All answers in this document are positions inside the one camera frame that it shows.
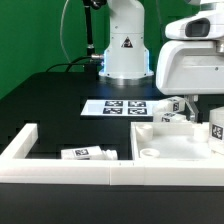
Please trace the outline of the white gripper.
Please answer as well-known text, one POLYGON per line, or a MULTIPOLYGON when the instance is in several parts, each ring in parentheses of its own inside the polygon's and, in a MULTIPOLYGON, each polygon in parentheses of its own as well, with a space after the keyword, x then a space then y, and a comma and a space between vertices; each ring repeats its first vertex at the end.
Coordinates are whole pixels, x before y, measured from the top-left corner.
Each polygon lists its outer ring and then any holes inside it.
POLYGON ((156 86, 166 95, 185 95, 189 119, 197 123, 197 95, 224 93, 224 0, 185 2, 200 10, 166 26, 156 86))

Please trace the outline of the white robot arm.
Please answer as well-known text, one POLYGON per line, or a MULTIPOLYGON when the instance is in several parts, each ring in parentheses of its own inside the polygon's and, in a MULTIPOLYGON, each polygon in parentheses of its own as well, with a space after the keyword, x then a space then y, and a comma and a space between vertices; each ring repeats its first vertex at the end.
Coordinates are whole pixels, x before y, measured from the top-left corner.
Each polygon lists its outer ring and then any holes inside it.
POLYGON ((144 7, 138 0, 108 0, 110 43, 99 77, 117 85, 134 85, 154 76, 165 95, 183 95, 198 116, 193 97, 224 94, 224 0, 185 0, 200 11, 168 24, 169 39, 159 53, 157 70, 150 70, 144 45, 144 7))

